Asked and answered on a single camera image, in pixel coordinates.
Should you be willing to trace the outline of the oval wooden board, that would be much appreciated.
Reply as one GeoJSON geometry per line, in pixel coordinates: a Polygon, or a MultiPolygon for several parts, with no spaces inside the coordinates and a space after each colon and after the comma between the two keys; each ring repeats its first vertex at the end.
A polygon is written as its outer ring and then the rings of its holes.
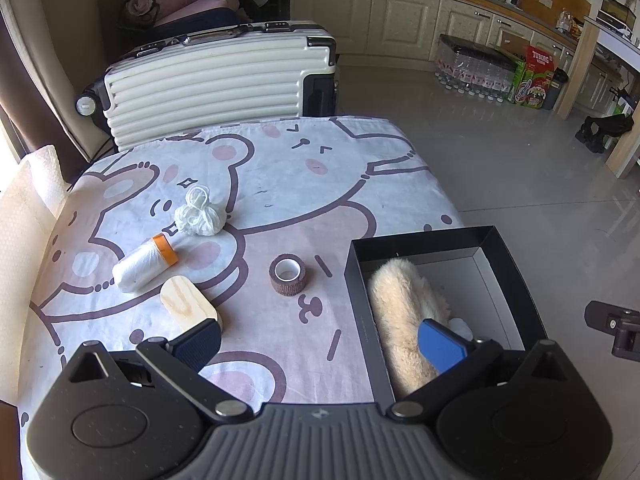
{"type": "Polygon", "coordinates": [[[160,302],[182,330],[190,330],[208,318],[224,328],[216,308],[186,276],[168,278],[160,288],[160,302]]]}

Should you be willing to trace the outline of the white yarn ball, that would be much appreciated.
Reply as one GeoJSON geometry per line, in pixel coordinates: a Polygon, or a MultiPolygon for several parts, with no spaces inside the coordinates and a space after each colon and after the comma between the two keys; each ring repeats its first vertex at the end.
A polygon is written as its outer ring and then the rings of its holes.
{"type": "Polygon", "coordinates": [[[186,191],[184,204],[174,214],[179,232],[191,236],[215,236],[226,223],[224,207],[209,199],[208,188],[194,186],[186,191]]]}

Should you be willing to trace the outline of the cream kitchen cabinets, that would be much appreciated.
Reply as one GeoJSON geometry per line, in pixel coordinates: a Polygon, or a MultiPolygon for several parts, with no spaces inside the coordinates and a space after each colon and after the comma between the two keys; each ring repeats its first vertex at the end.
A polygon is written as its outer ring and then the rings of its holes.
{"type": "Polygon", "coordinates": [[[290,15],[324,27],[354,65],[429,70],[442,34],[503,49],[518,37],[551,53],[563,70],[577,49],[576,40],[487,0],[290,0],[290,15]]]}

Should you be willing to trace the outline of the brown curtain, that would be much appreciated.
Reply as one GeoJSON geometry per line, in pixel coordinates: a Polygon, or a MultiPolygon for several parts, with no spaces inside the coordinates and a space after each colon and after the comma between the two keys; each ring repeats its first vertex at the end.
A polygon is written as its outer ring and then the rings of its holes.
{"type": "Polygon", "coordinates": [[[1,107],[26,151],[55,148],[67,182],[80,176],[105,140],[74,111],[75,96],[42,0],[1,0],[1,107]]]}

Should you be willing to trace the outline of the green red cardboard box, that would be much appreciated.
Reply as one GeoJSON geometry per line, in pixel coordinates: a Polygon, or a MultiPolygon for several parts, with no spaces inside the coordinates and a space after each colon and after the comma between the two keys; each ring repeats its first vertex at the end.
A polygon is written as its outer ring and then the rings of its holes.
{"type": "Polygon", "coordinates": [[[554,57],[528,44],[523,54],[516,56],[510,102],[539,110],[547,99],[554,70],[554,57]]]}

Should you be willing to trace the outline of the black object on floor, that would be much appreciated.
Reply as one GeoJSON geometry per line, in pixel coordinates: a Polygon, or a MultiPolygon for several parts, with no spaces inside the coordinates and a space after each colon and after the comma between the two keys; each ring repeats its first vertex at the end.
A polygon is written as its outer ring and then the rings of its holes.
{"type": "Polygon", "coordinates": [[[585,144],[591,153],[604,152],[604,139],[618,139],[634,126],[631,116],[616,114],[606,117],[587,116],[575,134],[575,139],[585,144]]]}

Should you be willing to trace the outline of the brown tape roll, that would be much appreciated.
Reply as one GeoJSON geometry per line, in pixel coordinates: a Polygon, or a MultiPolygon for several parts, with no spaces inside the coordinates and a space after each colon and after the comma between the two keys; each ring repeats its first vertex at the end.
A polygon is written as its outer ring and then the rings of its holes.
{"type": "Polygon", "coordinates": [[[305,288],[306,274],[306,264],[293,254],[278,255],[269,267],[272,288],[285,297],[296,296],[305,288]]]}

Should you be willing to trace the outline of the wooden table leg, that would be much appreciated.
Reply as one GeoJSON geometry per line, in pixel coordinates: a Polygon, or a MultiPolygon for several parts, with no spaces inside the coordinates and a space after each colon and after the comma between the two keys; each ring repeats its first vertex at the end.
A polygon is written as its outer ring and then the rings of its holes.
{"type": "Polygon", "coordinates": [[[599,39],[600,28],[592,18],[585,18],[584,29],[580,35],[574,60],[568,72],[568,81],[562,94],[555,103],[554,111],[560,119],[567,119],[572,110],[579,90],[587,76],[599,39]]]}

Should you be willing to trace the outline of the black storage box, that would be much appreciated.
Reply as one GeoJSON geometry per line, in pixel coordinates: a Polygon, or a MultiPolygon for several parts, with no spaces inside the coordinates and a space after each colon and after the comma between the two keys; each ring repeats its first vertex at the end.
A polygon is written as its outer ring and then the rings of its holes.
{"type": "Polygon", "coordinates": [[[506,349],[529,350],[547,337],[524,278],[494,226],[353,240],[345,282],[373,399],[383,410],[395,402],[395,393],[371,311],[368,281],[393,258],[412,262],[476,338],[492,339],[506,349]]]}

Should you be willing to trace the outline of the white paper towel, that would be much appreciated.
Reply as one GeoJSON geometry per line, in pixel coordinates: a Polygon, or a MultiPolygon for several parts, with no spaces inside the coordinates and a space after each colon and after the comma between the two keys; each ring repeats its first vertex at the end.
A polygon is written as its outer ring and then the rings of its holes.
{"type": "Polygon", "coordinates": [[[29,300],[65,201],[66,183],[52,145],[26,155],[1,191],[1,400],[12,405],[29,300]]]}

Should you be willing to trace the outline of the white bag roll orange cap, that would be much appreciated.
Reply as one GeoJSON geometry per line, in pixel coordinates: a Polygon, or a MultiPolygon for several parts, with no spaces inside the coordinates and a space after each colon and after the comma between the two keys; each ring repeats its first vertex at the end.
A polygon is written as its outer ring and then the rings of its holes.
{"type": "Polygon", "coordinates": [[[166,236],[156,234],[114,265],[114,284],[122,292],[136,292],[178,261],[166,236]]]}

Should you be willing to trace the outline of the pack of water bottles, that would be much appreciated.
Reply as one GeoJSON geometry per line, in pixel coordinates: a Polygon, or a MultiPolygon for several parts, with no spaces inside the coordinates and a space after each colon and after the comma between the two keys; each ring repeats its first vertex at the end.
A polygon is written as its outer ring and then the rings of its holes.
{"type": "Polygon", "coordinates": [[[435,77],[447,89],[488,101],[510,96],[516,63],[494,48],[462,38],[440,35],[435,77]]]}

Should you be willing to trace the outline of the cream fluffy plush toy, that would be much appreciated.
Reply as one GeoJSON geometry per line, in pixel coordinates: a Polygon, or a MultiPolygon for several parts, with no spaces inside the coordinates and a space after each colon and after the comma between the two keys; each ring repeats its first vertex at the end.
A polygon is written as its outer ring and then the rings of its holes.
{"type": "Polygon", "coordinates": [[[418,330],[425,320],[446,325],[450,309],[418,268],[403,258],[386,261],[371,275],[368,294],[390,382],[402,399],[437,377],[419,349],[418,330]]]}

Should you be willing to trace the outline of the cartoon bear printed bedsheet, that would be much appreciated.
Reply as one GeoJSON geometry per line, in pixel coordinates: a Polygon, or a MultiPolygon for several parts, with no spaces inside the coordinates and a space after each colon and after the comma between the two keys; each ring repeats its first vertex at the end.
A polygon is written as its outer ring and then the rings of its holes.
{"type": "Polygon", "coordinates": [[[122,292],[113,268],[156,234],[222,317],[203,376],[252,408],[268,402],[368,402],[372,391],[344,280],[353,240],[460,226],[426,162],[391,122],[299,118],[201,128],[92,165],[47,242],[26,321],[18,386],[22,434],[79,345],[130,350],[183,330],[160,302],[164,278],[122,292]],[[178,231],[186,191],[224,207],[215,236],[178,231]],[[307,267],[305,288],[278,294],[281,254],[307,267]]]}

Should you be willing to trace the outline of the cream ribbed suitcase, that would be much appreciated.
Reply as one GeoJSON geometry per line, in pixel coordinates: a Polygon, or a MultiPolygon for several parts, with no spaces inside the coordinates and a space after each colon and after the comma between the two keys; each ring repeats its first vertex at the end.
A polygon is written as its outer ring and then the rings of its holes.
{"type": "Polygon", "coordinates": [[[76,98],[118,150],[213,125],[334,114],[337,44],[314,22],[221,27],[137,47],[76,98]]]}

